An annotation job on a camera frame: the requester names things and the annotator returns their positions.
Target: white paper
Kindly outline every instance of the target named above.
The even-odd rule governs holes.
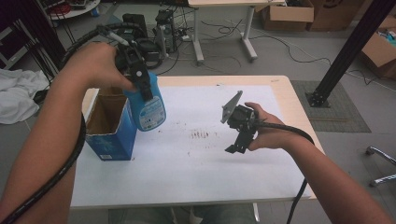
[[[222,105],[255,102],[282,119],[270,86],[162,87],[165,123],[138,132],[130,161],[100,161],[86,144],[72,206],[169,205],[291,200],[304,180],[284,150],[231,154],[237,130],[220,122]],[[310,196],[308,190],[304,197]]]

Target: cardboard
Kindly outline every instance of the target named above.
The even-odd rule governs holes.
[[[396,31],[396,18],[388,16],[378,28]],[[388,40],[375,33],[361,50],[361,60],[378,77],[396,79],[396,48]]]
[[[359,12],[365,0],[311,0],[315,18],[307,25],[309,31],[345,30]]]
[[[87,120],[86,142],[102,161],[129,161],[136,126],[122,90],[99,90]]]
[[[314,6],[303,0],[303,7],[269,6],[262,10],[264,30],[304,31],[314,20]]]

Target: white cloth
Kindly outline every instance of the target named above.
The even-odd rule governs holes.
[[[35,93],[49,85],[42,71],[0,69],[0,123],[12,124],[31,117],[38,105]]]

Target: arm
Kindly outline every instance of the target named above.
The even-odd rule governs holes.
[[[54,79],[35,126],[12,166],[0,201],[0,221],[43,186],[73,151],[85,91],[105,87],[132,89],[132,83],[115,67],[115,55],[115,49],[108,44],[92,43],[80,49]],[[66,223],[75,171],[74,165],[18,221]]]
[[[259,105],[246,105],[258,111],[260,119],[283,124]],[[300,135],[260,129],[249,149],[261,147],[284,148],[293,157],[332,223],[393,223],[368,192]]]

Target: chair base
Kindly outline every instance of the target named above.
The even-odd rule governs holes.
[[[381,156],[382,158],[384,158],[386,161],[389,161],[390,163],[392,163],[393,165],[396,166],[396,160],[394,160],[391,156],[389,156],[388,154],[384,153],[383,151],[379,150],[376,147],[367,147],[366,154],[369,156],[371,156],[373,154],[377,154],[377,155]],[[396,175],[388,175],[388,176],[370,181],[370,186],[376,187],[379,184],[383,184],[383,183],[386,183],[389,181],[395,181],[395,180],[396,180]]]

